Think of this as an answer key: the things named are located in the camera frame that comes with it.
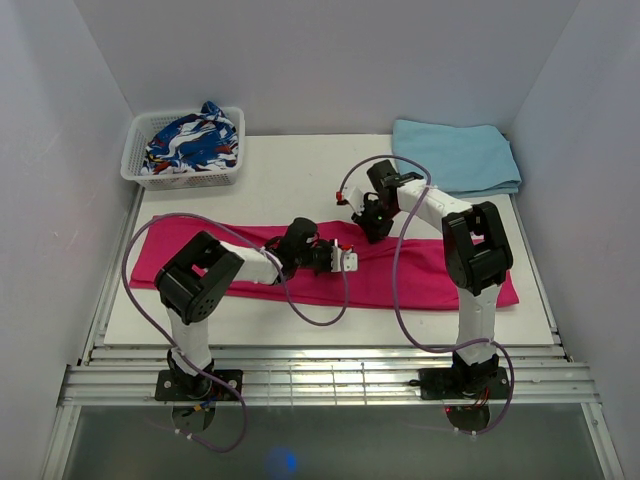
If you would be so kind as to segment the magenta trousers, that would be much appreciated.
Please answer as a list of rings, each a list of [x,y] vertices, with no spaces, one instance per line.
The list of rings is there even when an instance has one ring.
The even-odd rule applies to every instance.
[[[349,305],[355,308],[391,309],[392,262],[397,239],[388,237],[370,244],[358,226],[342,221],[318,225],[322,239],[337,239],[351,245],[358,254],[358,270],[348,275]],[[129,284],[133,288],[153,290],[160,268],[196,233],[205,230],[217,239],[234,245],[244,243],[203,220],[172,217],[148,230]],[[303,270],[287,282],[296,304],[341,306],[344,287],[338,274],[314,275]],[[458,293],[445,267],[440,240],[409,239],[402,242],[398,263],[399,305],[403,309],[456,311]]]

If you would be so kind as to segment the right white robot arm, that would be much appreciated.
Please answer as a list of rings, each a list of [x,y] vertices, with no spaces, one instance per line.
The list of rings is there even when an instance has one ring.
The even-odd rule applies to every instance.
[[[510,378],[499,365],[494,339],[497,300],[513,254],[498,208],[491,202],[472,204],[438,189],[422,166],[401,174],[396,155],[376,155],[366,160],[372,189],[341,185],[340,205],[351,207],[352,219],[371,243],[385,239],[395,216],[406,213],[442,235],[446,272],[458,295],[458,334],[442,353],[452,357],[448,368],[419,370],[413,385],[424,400],[491,397],[505,399]]]

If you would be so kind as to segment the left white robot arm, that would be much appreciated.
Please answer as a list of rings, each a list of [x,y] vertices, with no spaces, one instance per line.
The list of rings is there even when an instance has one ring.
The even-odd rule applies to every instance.
[[[336,239],[320,238],[318,226],[306,218],[296,218],[284,234],[258,249],[198,232],[154,281],[171,323],[168,365],[172,384],[189,399],[210,395],[214,360],[205,335],[209,317],[234,282],[280,285],[301,269],[346,274],[356,267],[352,248]]]

